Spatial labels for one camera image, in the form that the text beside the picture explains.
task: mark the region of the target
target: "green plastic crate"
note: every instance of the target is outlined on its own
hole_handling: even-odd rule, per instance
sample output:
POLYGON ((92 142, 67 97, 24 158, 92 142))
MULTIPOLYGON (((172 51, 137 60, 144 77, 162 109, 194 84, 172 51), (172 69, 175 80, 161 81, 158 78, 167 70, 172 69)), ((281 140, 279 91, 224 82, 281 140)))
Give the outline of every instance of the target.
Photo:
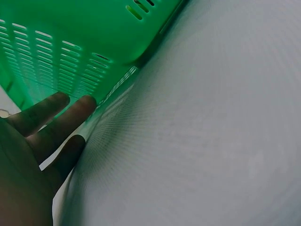
POLYGON ((0 0, 0 84, 20 109, 57 91, 101 105, 184 2, 0 0))

